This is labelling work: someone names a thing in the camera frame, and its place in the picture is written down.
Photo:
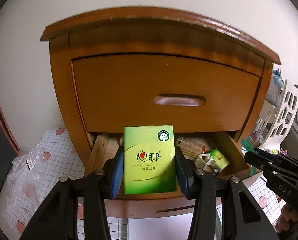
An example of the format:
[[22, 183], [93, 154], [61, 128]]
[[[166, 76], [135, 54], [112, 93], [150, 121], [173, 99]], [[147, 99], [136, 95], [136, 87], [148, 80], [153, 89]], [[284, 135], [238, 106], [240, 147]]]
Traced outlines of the person's right hand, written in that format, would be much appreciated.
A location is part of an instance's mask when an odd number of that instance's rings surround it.
[[277, 233], [288, 231], [292, 223], [298, 223], [298, 211], [289, 204], [285, 204], [276, 222], [275, 230]]

